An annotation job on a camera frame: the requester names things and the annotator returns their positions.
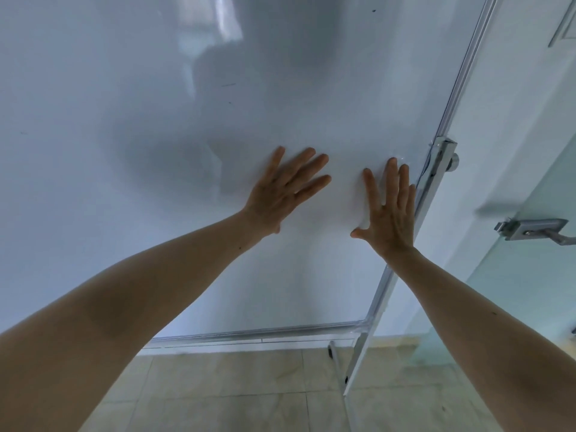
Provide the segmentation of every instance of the person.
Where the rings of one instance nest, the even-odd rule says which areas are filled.
[[[239,255],[331,181],[307,148],[281,166],[279,147],[248,202],[220,222],[111,266],[0,335],[0,430],[76,431],[136,353]],[[507,431],[576,424],[576,362],[414,248],[416,189],[386,164],[385,204],[363,171],[364,239],[414,292],[432,325]]]

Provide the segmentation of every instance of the door handle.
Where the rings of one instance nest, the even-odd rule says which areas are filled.
[[[561,235],[560,231],[568,223],[562,218],[548,218],[544,220],[514,220],[502,221],[494,230],[507,241],[520,241],[522,239],[549,238],[558,245],[576,245],[576,237]]]

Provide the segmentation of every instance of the white board surface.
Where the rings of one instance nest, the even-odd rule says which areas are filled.
[[[484,0],[0,0],[0,330],[240,209],[270,152],[328,188],[159,336],[365,317],[360,173],[422,170]]]

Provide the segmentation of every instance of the white wall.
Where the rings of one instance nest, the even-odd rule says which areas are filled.
[[[416,239],[432,261],[466,280],[575,131],[560,99],[576,46],[548,48],[571,0],[502,0],[458,106],[449,137],[460,166],[445,175]],[[427,332],[417,300],[399,282],[376,335]]]

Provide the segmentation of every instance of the floor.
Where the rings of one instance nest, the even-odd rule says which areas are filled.
[[[369,349],[358,430],[501,431],[457,367],[408,366],[413,351]],[[137,356],[81,432],[348,431],[333,367],[326,349]]]

